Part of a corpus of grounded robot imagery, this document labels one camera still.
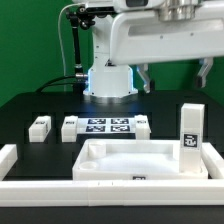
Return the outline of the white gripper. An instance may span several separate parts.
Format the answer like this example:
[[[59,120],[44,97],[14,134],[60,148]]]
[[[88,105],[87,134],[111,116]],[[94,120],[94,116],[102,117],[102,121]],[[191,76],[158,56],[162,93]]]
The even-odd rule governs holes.
[[[110,59],[116,65],[139,64],[146,93],[154,82],[143,63],[202,58],[196,87],[204,88],[214,56],[224,56],[224,7],[200,7],[194,19],[170,22],[160,21],[154,11],[121,13],[112,24]]]

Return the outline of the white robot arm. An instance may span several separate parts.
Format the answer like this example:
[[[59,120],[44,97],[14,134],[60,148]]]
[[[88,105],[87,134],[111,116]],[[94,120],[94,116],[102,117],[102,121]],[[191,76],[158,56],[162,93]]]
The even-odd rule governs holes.
[[[121,101],[138,91],[133,71],[152,88],[150,63],[199,59],[197,85],[224,56],[224,0],[74,0],[80,27],[93,30],[94,62],[84,95]]]

